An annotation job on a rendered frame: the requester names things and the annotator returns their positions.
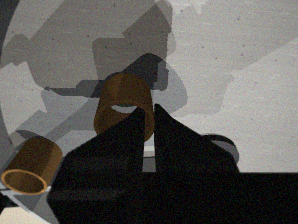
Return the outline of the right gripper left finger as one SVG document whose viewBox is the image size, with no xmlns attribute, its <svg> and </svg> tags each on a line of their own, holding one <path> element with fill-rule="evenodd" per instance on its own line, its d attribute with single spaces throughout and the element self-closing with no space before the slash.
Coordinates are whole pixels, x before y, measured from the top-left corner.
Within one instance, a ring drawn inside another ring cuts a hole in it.
<svg viewBox="0 0 298 224">
<path fill-rule="evenodd" d="M 58 173 L 70 169 L 142 172 L 144 136 L 145 111 L 137 107 L 124 120 L 68 152 Z"/>
</svg>

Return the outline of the bronze bushing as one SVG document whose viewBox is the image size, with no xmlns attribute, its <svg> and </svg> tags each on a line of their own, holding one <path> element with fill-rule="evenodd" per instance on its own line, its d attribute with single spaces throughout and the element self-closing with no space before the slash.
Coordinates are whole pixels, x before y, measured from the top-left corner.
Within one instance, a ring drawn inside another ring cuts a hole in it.
<svg viewBox="0 0 298 224">
<path fill-rule="evenodd" d="M 60 147 L 50 140 L 29 139 L 2 173 L 1 180 L 15 192 L 41 194 L 46 191 L 62 155 Z"/>
<path fill-rule="evenodd" d="M 145 111 L 144 143 L 154 133 L 154 110 L 148 84 L 139 76 L 129 73 L 117 74 L 106 81 L 102 88 L 94 117 L 97 135 L 127 118 L 131 113 L 121 113 L 111 106 L 131 104 Z"/>
</svg>

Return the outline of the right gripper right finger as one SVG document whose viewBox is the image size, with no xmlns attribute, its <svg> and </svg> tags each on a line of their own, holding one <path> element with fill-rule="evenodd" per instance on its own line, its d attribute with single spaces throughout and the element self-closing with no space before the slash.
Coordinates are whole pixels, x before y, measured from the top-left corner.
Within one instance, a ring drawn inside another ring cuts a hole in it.
<svg viewBox="0 0 298 224">
<path fill-rule="evenodd" d="M 154 104 L 156 172 L 240 172 L 232 154 Z"/>
</svg>

